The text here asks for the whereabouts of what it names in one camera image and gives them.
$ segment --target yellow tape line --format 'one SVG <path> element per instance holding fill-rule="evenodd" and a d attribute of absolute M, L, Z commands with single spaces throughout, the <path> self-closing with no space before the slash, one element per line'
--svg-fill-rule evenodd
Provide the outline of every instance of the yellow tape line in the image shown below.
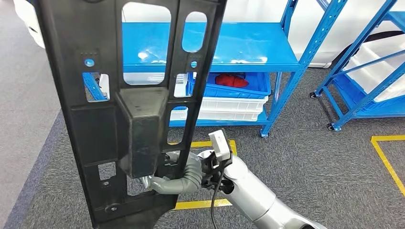
<path fill-rule="evenodd" d="M 372 136 L 371 141 L 399 141 L 405 140 L 405 135 Z"/>
<path fill-rule="evenodd" d="M 169 145 L 175 145 L 176 143 L 170 142 L 168 144 Z M 235 140 L 229 140 L 229 145 L 231 146 L 232 153 L 235 156 L 238 156 L 238 153 L 236 151 L 236 142 L 235 142 Z M 191 142 L 191 148 L 210 147 L 210 146 L 213 146 L 213 143 L 211 141 Z"/>
<path fill-rule="evenodd" d="M 214 202 L 214 207 L 231 206 L 232 204 L 227 199 L 217 199 Z M 175 210 L 209 208 L 211 207 L 210 200 L 177 202 Z"/>
<path fill-rule="evenodd" d="M 388 161 L 387 157 L 383 153 L 382 149 L 378 145 L 377 141 L 398 141 L 398 140 L 405 140 L 405 135 L 393 135 L 393 136 L 372 136 L 371 143 L 374 146 L 375 150 L 380 156 L 381 160 L 383 161 L 385 167 L 387 168 L 388 172 L 391 174 L 392 178 L 394 179 L 396 185 L 398 186 L 399 190 L 405 197 L 405 187 L 401 180 L 399 179 L 398 175 L 396 174 L 395 170 L 391 166 L 390 162 Z"/>

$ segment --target gray robotic finger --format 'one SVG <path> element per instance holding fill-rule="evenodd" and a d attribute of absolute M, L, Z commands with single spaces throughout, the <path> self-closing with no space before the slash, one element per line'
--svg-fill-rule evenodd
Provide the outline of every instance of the gray robotic finger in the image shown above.
<path fill-rule="evenodd" d="M 170 161 L 177 161 L 180 152 L 169 152 Z M 179 179 L 165 180 L 160 177 L 150 178 L 150 187 L 160 194 L 181 194 L 197 191 L 201 187 L 203 172 L 197 155 L 189 153 L 184 176 Z"/>

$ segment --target white plastic bin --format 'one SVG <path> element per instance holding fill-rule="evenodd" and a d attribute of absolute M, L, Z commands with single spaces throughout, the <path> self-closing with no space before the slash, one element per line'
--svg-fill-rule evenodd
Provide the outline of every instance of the white plastic bin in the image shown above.
<path fill-rule="evenodd" d="M 388 37 L 372 42 L 363 43 L 359 51 L 351 57 L 343 70 L 368 63 L 405 49 L 405 34 Z M 405 54 L 386 59 L 382 62 L 369 65 L 347 75 L 356 81 L 366 93 L 370 93 L 377 85 L 387 78 L 396 68 L 405 62 Z M 374 100 L 381 102 L 405 94 L 405 76 L 395 81 Z"/>
<path fill-rule="evenodd" d="M 159 84 L 164 79 L 164 73 L 124 73 L 124 81 L 130 85 L 151 85 Z M 184 97 L 186 95 L 187 75 L 178 74 L 174 96 Z"/>
<path fill-rule="evenodd" d="M 261 113 L 263 105 L 268 101 L 268 96 L 264 99 L 239 99 L 239 98 L 219 98 L 203 97 L 202 110 L 232 110 L 237 112 Z"/>
<path fill-rule="evenodd" d="M 235 111 L 235 110 L 202 110 L 198 115 L 198 119 L 206 120 L 227 120 L 227 121 L 250 121 L 255 122 L 260 113 L 251 111 Z M 170 120 L 186 120 L 187 110 L 171 111 Z"/>
<path fill-rule="evenodd" d="M 204 97 L 200 108 L 199 119 L 227 120 L 227 121 L 257 121 L 263 112 L 263 105 L 268 101 L 264 99 L 237 99 Z M 186 120 L 187 110 L 174 110 L 170 120 Z"/>

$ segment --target blue shelving unit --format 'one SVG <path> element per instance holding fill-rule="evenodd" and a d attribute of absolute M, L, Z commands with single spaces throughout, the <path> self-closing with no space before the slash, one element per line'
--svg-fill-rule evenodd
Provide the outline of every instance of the blue shelving unit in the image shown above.
<path fill-rule="evenodd" d="M 238 22 L 221 26 L 218 44 L 211 65 L 212 73 L 223 72 L 276 72 L 274 96 L 270 112 L 264 110 L 256 122 L 198 120 L 197 126 L 260 125 L 260 133 L 268 132 L 293 90 L 309 66 L 312 58 L 336 21 L 347 0 L 317 0 L 325 13 L 320 20 L 301 59 L 298 61 L 288 43 L 291 17 L 298 0 L 289 0 L 280 22 Z M 166 69 L 169 23 L 125 22 L 122 24 L 123 69 L 132 73 L 162 73 Z M 205 32 L 205 23 L 185 23 L 182 45 L 184 50 L 197 51 Z M 281 92 L 281 76 L 291 76 Z M 184 126 L 185 121 L 171 121 L 170 126 Z"/>
<path fill-rule="evenodd" d="M 350 46 L 346 53 L 342 56 L 339 62 L 331 70 L 329 75 L 323 80 L 319 87 L 310 94 L 311 98 L 321 95 L 322 92 L 327 96 L 332 107 L 339 116 L 339 119 L 328 124 L 330 130 L 341 130 L 341 126 L 351 119 L 358 118 L 384 118 L 384 117 L 404 117 L 405 116 L 405 96 L 399 96 L 382 102 L 375 102 L 374 99 L 388 88 L 392 83 L 405 74 L 405 63 L 401 64 L 392 74 L 383 80 L 376 88 L 370 93 L 365 93 L 362 88 L 349 76 L 347 73 L 358 70 L 360 68 L 369 66 L 386 60 L 388 58 L 401 55 L 404 51 L 396 52 L 380 59 L 374 60 L 369 63 L 362 64 L 352 69 L 343 70 L 347 65 L 349 59 L 355 55 L 361 44 L 366 40 L 368 35 L 377 27 L 382 21 L 392 21 L 398 28 L 405 31 L 405 12 L 390 11 L 396 0 L 386 0 L 382 7 L 378 10 L 376 15 L 372 18 L 369 24 L 362 31 L 356 41 Z M 333 99 L 328 87 L 334 85 L 339 95 L 345 102 L 348 112 L 343 114 L 337 103 Z"/>

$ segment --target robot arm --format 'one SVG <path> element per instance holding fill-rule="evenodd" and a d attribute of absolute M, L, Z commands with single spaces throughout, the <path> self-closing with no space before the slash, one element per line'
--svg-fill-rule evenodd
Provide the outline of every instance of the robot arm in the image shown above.
<path fill-rule="evenodd" d="M 259 229 L 326 229 L 290 209 L 237 156 L 225 168 L 233 190 L 225 198 Z"/>
<path fill-rule="evenodd" d="M 201 152 L 199 163 L 196 163 L 196 155 L 190 154 L 183 178 L 165 181 L 152 177 L 150 187 L 162 194 L 180 194 L 196 191 L 200 184 L 205 188 L 220 185 L 220 191 L 229 202 L 259 229 L 326 229 L 277 199 L 240 158 L 232 155 L 222 130 L 211 133 L 210 139 L 214 151 Z M 218 172 L 224 173 L 223 180 L 219 179 Z"/>

